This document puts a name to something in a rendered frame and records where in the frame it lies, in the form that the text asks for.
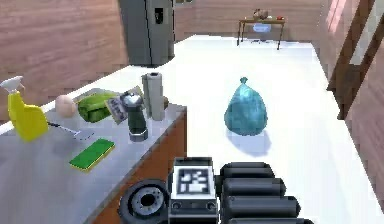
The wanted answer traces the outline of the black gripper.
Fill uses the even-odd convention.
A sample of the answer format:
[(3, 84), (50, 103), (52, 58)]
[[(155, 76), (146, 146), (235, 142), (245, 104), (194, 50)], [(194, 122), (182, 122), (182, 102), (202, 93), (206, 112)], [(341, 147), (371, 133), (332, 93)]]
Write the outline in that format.
[(145, 179), (135, 183), (120, 198), (120, 224), (167, 224), (168, 199), (162, 180)]

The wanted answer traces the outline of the grey refrigerator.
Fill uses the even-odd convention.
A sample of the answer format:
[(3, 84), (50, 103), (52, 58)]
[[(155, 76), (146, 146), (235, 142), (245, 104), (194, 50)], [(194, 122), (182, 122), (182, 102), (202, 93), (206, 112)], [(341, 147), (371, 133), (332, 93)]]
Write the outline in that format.
[(118, 0), (129, 64), (156, 68), (174, 58), (174, 1)]

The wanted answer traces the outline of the grey counter with brown side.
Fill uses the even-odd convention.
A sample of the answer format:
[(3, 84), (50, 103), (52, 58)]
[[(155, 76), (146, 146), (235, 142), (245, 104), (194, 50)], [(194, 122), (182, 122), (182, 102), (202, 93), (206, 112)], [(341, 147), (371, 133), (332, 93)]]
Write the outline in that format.
[[(45, 113), (47, 119), (68, 131), (51, 127), (25, 143), (14, 130), (1, 127), (0, 224), (90, 224), (185, 112), (184, 106), (169, 105), (162, 121), (147, 122), (148, 138), (136, 143), (125, 122), (64, 119), (54, 109)], [(115, 147), (90, 171), (69, 164), (99, 138)]]

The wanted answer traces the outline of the green sponge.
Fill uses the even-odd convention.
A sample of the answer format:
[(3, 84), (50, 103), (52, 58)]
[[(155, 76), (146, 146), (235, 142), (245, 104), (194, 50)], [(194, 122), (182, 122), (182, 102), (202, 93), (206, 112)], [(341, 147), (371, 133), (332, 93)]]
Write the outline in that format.
[(114, 147), (114, 142), (99, 138), (71, 159), (69, 164), (80, 171), (88, 172)]

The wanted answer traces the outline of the grey patterned card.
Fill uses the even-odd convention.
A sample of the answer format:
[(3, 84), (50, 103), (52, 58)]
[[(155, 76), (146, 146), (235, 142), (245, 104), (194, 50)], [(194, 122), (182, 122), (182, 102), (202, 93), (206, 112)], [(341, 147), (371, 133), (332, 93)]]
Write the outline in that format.
[(127, 95), (128, 93), (135, 93), (138, 94), (140, 97), (144, 96), (140, 87), (135, 86), (134, 88), (124, 93), (115, 93), (112, 97), (105, 101), (105, 105), (116, 124), (120, 124), (128, 118), (128, 113), (124, 109), (123, 102), (121, 100), (121, 97), (123, 95)]

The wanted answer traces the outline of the white paper towel roll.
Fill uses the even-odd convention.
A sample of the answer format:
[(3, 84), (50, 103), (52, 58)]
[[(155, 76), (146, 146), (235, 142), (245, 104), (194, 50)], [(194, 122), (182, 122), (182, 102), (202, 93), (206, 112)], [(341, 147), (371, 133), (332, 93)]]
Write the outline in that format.
[(162, 74), (147, 73), (142, 76), (144, 105), (148, 118), (162, 121), (165, 117)]

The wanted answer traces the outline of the beige egg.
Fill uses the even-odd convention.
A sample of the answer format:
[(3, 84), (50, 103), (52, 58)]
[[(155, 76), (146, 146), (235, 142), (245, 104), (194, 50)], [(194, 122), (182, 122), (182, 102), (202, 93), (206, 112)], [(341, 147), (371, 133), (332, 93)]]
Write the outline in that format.
[(75, 102), (67, 95), (60, 95), (55, 100), (56, 112), (64, 117), (72, 117), (76, 112)]

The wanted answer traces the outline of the blue tied garbage bag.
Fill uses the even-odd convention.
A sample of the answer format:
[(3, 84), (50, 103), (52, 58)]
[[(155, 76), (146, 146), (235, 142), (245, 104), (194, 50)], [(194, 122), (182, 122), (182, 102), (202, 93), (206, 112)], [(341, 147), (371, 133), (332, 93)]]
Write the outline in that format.
[(267, 126), (268, 115), (261, 95), (242, 77), (224, 113), (227, 129), (241, 136), (255, 136)]

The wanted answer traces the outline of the yellow spray bottle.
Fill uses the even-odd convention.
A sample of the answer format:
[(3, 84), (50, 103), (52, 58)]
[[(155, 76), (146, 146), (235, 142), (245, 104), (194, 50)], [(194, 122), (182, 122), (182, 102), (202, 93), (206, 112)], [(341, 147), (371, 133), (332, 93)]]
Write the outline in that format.
[(24, 88), (22, 76), (15, 76), (0, 83), (0, 87), (8, 92), (7, 110), (10, 121), (18, 136), (24, 142), (31, 142), (48, 131), (47, 118), (37, 105), (24, 102), (19, 87)]

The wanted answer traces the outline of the brown wooden table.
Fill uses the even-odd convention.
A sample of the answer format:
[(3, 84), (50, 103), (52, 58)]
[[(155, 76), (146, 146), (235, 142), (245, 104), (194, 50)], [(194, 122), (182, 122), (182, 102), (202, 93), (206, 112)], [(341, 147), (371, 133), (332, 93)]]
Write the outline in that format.
[(261, 27), (260, 28), (256, 28), (256, 31), (262, 31), (262, 32), (263, 31), (267, 31), (267, 29), (265, 28), (267, 25), (268, 26), (279, 25), (280, 26), (280, 34), (279, 34), (279, 39), (278, 39), (278, 43), (277, 43), (277, 50), (280, 50), (280, 43), (281, 43), (281, 40), (282, 40), (282, 35), (283, 35), (283, 30), (284, 30), (284, 27), (285, 27), (285, 23), (286, 23), (285, 18), (284, 18), (284, 20), (277, 20), (276, 17), (266, 18), (264, 20), (261, 20), (261, 19), (256, 20), (254, 18), (240, 19), (238, 21), (237, 46), (239, 46), (240, 43), (243, 42), (243, 40), (244, 40), (244, 31), (245, 31), (245, 26), (247, 24), (260, 25)]

